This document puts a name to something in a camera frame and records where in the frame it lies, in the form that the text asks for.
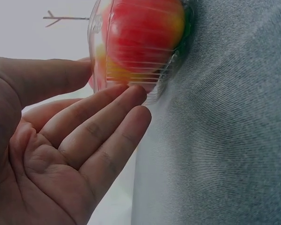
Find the red apple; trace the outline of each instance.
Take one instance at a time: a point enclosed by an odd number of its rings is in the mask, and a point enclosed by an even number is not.
[[[102,17],[108,56],[123,69],[137,73],[161,68],[185,27],[180,0],[114,0]]]
[[[135,74],[118,66],[106,55],[104,45],[97,46],[93,62],[95,76],[91,77],[89,80],[92,89],[95,87],[94,79],[96,79],[99,90],[104,89],[108,82],[113,84],[135,83],[142,85],[147,93],[150,93],[157,83],[153,75]]]

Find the gray fabric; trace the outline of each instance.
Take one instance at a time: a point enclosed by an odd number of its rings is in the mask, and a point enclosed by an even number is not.
[[[281,225],[281,0],[199,0],[150,110],[132,225]]]

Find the plastic clamshell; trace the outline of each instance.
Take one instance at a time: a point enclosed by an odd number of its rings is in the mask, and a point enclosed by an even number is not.
[[[154,103],[190,48],[192,0],[97,0],[89,27],[94,92],[141,85]]]

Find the bare branch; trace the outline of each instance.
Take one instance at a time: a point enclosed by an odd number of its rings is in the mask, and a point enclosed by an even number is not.
[[[46,27],[50,27],[53,24],[56,24],[57,22],[59,22],[61,20],[89,20],[88,17],[66,17],[66,16],[56,17],[56,16],[53,16],[53,13],[50,10],[48,10],[48,14],[49,14],[49,16],[44,16],[43,19],[56,20],[56,21],[54,21],[53,23],[50,23]]]

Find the hand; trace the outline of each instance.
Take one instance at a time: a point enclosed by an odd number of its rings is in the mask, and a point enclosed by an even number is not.
[[[146,132],[141,87],[119,85],[21,115],[83,87],[89,65],[0,58],[0,225],[87,224]]]

